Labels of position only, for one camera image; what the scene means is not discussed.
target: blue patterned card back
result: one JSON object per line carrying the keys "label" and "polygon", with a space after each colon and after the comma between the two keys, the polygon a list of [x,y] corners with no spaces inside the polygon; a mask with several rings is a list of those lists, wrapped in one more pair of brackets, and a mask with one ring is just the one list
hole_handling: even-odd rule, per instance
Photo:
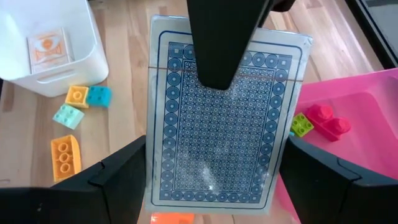
{"label": "blue patterned card back", "polygon": [[153,206],[263,210],[269,203],[301,55],[257,44],[223,91],[199,82],[189,33],[160,34],[147,137]]}

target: pink plastic container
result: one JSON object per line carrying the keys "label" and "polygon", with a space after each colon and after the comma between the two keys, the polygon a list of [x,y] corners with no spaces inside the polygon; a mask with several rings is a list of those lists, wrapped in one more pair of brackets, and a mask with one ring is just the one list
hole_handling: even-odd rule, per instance
{"label": "pink plastic container", "polygon": [[[335,142],[313,130],[304,140],[342,159],[398,179],[398,69],[303,85],[297,113],[314,104],[329,105],[351,129]],[[282,179],[276,194],[282,206],[298,216]]]}

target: wooden surface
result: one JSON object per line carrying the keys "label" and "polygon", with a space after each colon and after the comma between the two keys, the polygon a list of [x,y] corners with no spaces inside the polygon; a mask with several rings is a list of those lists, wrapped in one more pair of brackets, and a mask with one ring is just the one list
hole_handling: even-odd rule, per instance
{"label": "wooden surface", "polygon": [[[75,131],[52,121],[65,95],[45,98],[5,82],[0,100],[0,187],[51,186],[51,139],[74,134],[82,168],[146,133],[149,21],[154,14],[187,16],[184,0],[96,0],[91,2],[113,90],[110,108],[84,110]],[[297,0],[289,12],[272,12],[270,29],[309,34],[314,39],[305,82],[381,70],[344,0]],[[149,223],[142,212],[139,223]],[[270,216],[197,215],[197,223],[292,223],[277,199]]]}

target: card border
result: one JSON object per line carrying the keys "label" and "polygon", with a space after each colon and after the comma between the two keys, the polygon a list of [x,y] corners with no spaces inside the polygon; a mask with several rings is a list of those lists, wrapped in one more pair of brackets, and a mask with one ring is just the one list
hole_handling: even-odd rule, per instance
{"label": "card border", "polygon": [[[190,35],[190,36],[192,36],[192,34],[191,34],[191,33],[188,33],[188,32],[178,32],[178,31],[172,31],[172,30],[164,30],[164,31],[162,31],[162,32],[159,34],[159,40],[158,40],[158,45],[157,45],[156,89],[157,89],[158,84],[159,84],[160,41],[161,41],[162,35],[165,34],[165,33],[182,34],[182,35]],[[252,40],[252,41],[250,41],[250,42],[252,42],[252,43],[258,43],[258,44],[277,45],[277,46],[283,46],[283,47],[293,47],[293,48],[299,49],[299,51],[300,51],[300,58],[299,58],[299,60],[298,60],[297,71],[296,71],[296,74],[295,74],[294,84],[293,84],[293,87],[292,87],[292,92],[291,92],[290,101],[289,101],[289,107],[288,107],[288,110],[287,110],[287,112],[286,112],[286,115],[288,115],[288,114],[290,113],[290,110],[291,110],[293,95],[294,95],[294,93],[295,93],[294,89],[295,89],[295,86],[296,86],[296,83],[297,83],[297,77],[298,77],[298,74],[299,74],[299,71],[300,71],[300,64],[301,64],[301,62],[302,62],[302,56],[303,56],[303,50],[302,50],[302,48],[299,47],[299,46],[296,46],[296,45],[275,44],[275,43],[270,43],[270,42],[261,42],[261,41],[258,41],[258,40]],[[156,108],[156,105],[157,105],[157,94],[155,95],[155,108]],[[155,130],[156,130],[156,122],[154,123],[153,129],[154,129],[154,142],[153,142],[153,150],[152,150],[152,164],[155,164],[155,156],[154,156],[154,155],[155,155]],[[276,160],[276,162],[275,162],[275,167],[274,167],[274,171],[273,171],[273,174],[272,174],[271,182],[270,182],[270,184],[269,184],[268,193],[267,193],[267,195],[266,195],[266,201],[264,202],[264,206],[261,207],[261,208],[233,208],[233,207],[226,208],[226,207],[225,207],[226,209],[262,210],[262,209],[264,209],[264,208],[267,206],[267,202],[268,202],[268,199],[269,199],[269,192],[271,191],[271,188],[272,188],[272,182],[274,181],[274,179],[276,179],[274,176],[275,176],[275,172],[276,172],[276,170],[277,170],[276,167],[277,167],[278,164],[279,164],[280,152],[281,152],[281,148],[282,148],[282,146],[283,146],[283,142],[282,142],[282,141],[283,141],[283,139],[284,139],[284,137],[285,137],[286,135],[288,135],[288,133],[286,133],[286,124],[285,124],[284,130],[283,130],[283,136],[282,136],[282,138],[281,138],[281,140],[280,140],[280,146],[279,146],[279,151],[278,151],[278,155],[277,155],[277,160]],[[152,166],[152,181],[151,181],[152,188],[151,188],[151,190],[150,190],[150,192],[151,192],[150,202],[151,202],[151,204],[153,204],[154,206],[159,206],[159,207],[186,207],[186,208],[220,208],[220,207],[186,206],[186,205],[184,205],[184,206],[183,206],[183,205],[156,205],[156,204],[154,203],[154,199],[153,199],[153,191],[154,191],[154,181],[153,181],[153,178],[154,178],[154,170],[155,170],[155,167]]]}

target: pink lego brick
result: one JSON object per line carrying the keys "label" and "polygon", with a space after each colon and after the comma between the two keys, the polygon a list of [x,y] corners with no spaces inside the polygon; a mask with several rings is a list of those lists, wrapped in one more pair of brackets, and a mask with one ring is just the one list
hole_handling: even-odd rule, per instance
{"label": "pink lego brick", "polygon": [[328,105],[312,105],[304,115],[314,125],[315,130],[329,141],[340,140],[341,135],[351,129],[347,119],[333,117],[333,109]]}

